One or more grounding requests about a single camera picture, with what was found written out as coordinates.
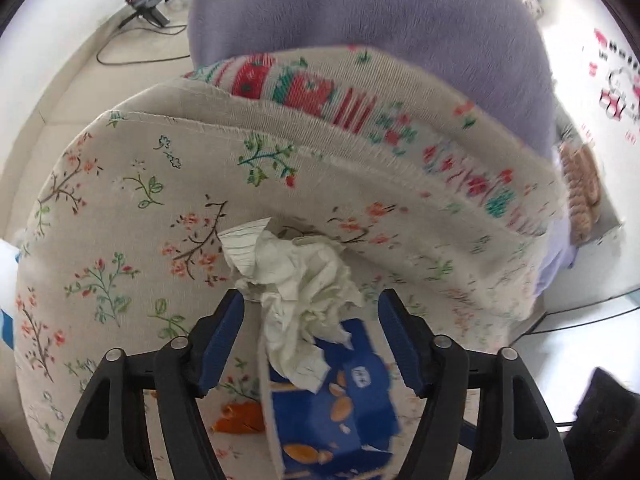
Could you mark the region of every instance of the red pattern stripe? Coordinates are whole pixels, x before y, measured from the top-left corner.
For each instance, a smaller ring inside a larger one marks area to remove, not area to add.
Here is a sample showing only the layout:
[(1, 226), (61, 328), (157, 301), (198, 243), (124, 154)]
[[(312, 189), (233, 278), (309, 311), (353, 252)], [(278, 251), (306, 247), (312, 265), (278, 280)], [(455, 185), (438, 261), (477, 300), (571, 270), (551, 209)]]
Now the red pattern stripe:
[(364, 109), (364, 111), (363, 111), (363, 113), (362, 113), (362, 115), (360, 117), (360, 120), (358, 121), (358, 124), (356, 124), (356, 127), (353, 130), (354, 134), (359, 134), (360, 133), (360, 129), (362, 128), (362, 125), (364, 124), (364, 121), (367, 120), (367, 118), (371, 114), (371, 111), (373, 110), (373, 107), (376, 105), (376, 100), (377, 100), (377, 96), (373, 96), (373, 99), (371, 101), (369, 101), (369, 104)]
[(213, 86), (220, 86), (220, 81), (222, 80), (222, 76), (225, 75), (226, 69), (229, 68), (231, 66), (231, 64), (236, 60), (236, 58), (232, 58), (229, 61), (227, 61), (224, 66), (220, 69), (220, 73), (218, 74), (218, 77), (216, 78), (216, 82), (213, 83)]
[(338, 114), (334, 119), (334, 124), (338, 124), (342, 120), (342, 116), (344, 115), (347, 106), (349, 105), (349, 101), (351, 101), (351, 96), (353, 96), (353, 88), (349, 88), (347, 95), (344, 96), (342, 104), (340, 105), (340, 110), (338, 110)]
[(349, 129), (351, 121), (353, 121), (353, 118), (358, 113), (358, 110), (360, 109), (360, 105), (362, 104), (362, 101), (364, 100), (365, 95), (366, 94), (363, 92), (362, 94), (360, 94), (358, 96), (358, 98), (356, 99), (356, 102), (354, 102), (353, 108), (351, 109), (351, 112), (349, 112), (349, 115), (347, 116), (347, 120), (344, 121), (344, 129), (345, 130)]

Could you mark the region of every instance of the black cable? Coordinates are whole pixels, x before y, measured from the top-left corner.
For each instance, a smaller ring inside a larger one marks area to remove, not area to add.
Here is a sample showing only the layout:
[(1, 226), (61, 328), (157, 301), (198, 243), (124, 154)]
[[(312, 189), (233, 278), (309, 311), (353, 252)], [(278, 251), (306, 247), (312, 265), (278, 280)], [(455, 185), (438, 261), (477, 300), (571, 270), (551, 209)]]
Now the black cable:
[(601, 321), (606, 321), (608, 319), (614, 319), (615, 317), (624, 316), (625, 314), (630, 314), (631, 312), (634, 312), (636, 310), (640, 310), (640, 306), (636, 306), (635, 308), (632, 308), (630, 310), (625, 310), (624, 312), (620, 312), (618, 314), (614, 314), (613, 316), (603, 317), (601, 319), (594, 319), (593, 321), (588, 321), (586, 323), (579, 323), (577, 325), (571, 325), (571, 326), (563, 326), (563, 327), (560, 327), (560, 328), (552, 328), (550, 330), (540, 330), (539, 332), (531, 332), (531, 333), (528, 333), (527, 335), (548, 334), (550, 332), (560, 332), (561, 330), (569, 330), (570, 328), (578, 328), (579, 326), (592, 325), (594, 323), (599, 323)]
[[(153, 32), (155, 34), (162, 34), (163, 36), (177, 36), (178, 34), (181, 34), (185, 30), (187, 30), (186, 25), (169, 25), (167, 27), (158, 27), (153, 23), (151, 23), (151, 25), (155, 26), (156, 28), (132, 27), (132, 28), (127, 28), (126, 30), (120, 30), (116, 34), (113, 34), (107, 40), (107, 42), (101, 47), (101, 49), (98, 52), (96, 52), (95, 60), (104, 66), (127, 66), (127, 65), (140, 65), (140, 64), (148, 64), (148, 63), (161, 63), (165, 61), (175, 61), (178, 59), (187, 59), (188, 57), (191, 57), (190, 54), (187, 54), (186, 56), (165, 57), (161, 59), (137, 59), (134, 61), (119, 61), (119, 62), (103, 61), (100, 59), (100, 54), (105, 48), (107, 48), (107, 46), (111, 43), (112, 40), (114, 40), (114, 38), (117, 38), (121, 34), (126, 34), (127, 32), (130, 32), (132, 30), (146, 30), (148, 32)], [(179, 28), (180, 30), (178, 30), (178, 32), (163, 32), (162, 30), (166, 28)]]
[(587, 303), (586, 305), (574, 306), (574, 307), (571, 307), (571, 308), (566, 308), (564, 310), (556, 310), (554, 312), (548, 312), (547, 315), (548, 316), (552, 316), (553, 314), (563, 314), (564, 312), (573, 312), (574, 310), (580, 310), (581, 308), (587, 308), (588, 306), (595, 306), (595, 305), (598, 305), (598, 304), (601, 304), (601, 303), (607, 303), (607, 301), (617, 300), (619, 298), (624, 298), (628, 294), (636, 292), (636, 290), (639, 290), (639, 289), (635, 288), (634, 290), (630, 290), (629, 292), (624, 292), (623, 294), (617, 294), (615, 296), (611, 296), (610, 298), (607, 298), (606, 300), (594, 301), (593, 303)]

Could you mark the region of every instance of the cartoon food illustration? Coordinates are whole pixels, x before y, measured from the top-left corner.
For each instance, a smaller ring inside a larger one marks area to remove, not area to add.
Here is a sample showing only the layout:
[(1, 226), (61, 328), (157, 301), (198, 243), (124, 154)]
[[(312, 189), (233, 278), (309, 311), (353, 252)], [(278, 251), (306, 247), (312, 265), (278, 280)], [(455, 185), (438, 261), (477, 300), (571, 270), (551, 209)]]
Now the cartoon food illustration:
[(335, 383), (329, 384), (329, 391), (336, 397), (341, 397), (344, 395), (344, 388), (341, 386), (338, 386)]
[(320, 450), (307, 446), (306, 444), (287, 444), (282, 448), (296, 462), (301, 464), (326, 464), (334, 458), (331, 451)]
[(331, 451), (322, 450), (318, 453), (318, 463), (326, 464), (330, 462), (334, 457), (334, 454)]
[(331, 407), (331, 420), (334, 422), (342, 422), (351, 415), (353, 411), (353, 401), (351, 397), (343, 396), (335, 399), (334, 405)]
[(301, 464), (315, 464), (318, 462), (318, 450), (305, 444), (287, 444), (282, 448), (296, 462)]
[(338, 376), (336, 377), (335, 381), (338, 383), (339, 386), (342, 386), (343, 388), (347, 387), (347, 379), (344, 375), (344, 370), (340, 370), (338, 372)]
[(221, 417), (213, 425), (213, 431), (217, 433), (247, 434), (263, 433), (264, 419), (260, 402), (250, 400), (248, 402), (226, 404), (220, 410)]

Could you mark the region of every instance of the lavender fleece fabric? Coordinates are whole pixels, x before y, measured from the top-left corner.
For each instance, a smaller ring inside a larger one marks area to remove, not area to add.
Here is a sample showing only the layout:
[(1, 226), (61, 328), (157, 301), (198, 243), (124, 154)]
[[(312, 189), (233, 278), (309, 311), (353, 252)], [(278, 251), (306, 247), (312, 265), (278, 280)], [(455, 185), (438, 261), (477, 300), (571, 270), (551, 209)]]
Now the lavender fleece fabric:
[[(191, 0), (188, 33), (196, 68), (252, 52), (375, 46), (443, 79), (552, 158), (549, 63), (519, 0)], [(551, 260), (567, 246), (551, 247)]]

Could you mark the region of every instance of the blue gripper pad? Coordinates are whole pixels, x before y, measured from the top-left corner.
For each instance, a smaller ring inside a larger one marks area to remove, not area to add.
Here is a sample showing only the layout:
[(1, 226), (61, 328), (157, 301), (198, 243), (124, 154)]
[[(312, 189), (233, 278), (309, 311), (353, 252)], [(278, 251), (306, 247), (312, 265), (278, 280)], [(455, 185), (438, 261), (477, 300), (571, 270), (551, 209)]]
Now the blue gripper pad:
[(215, 313), (199, 319), (191, 330), (189, 376), (200, 396), (218, 385), (243, 319), (244, 298), (237, 290), (229, 289)]
[(392, 288), (383, 290), (378, 298), (378, 318), (404, 384), (416, 396), (425, 397), (436, 381), (430, 346), (433, 332), (421, 317), (407, 312)]

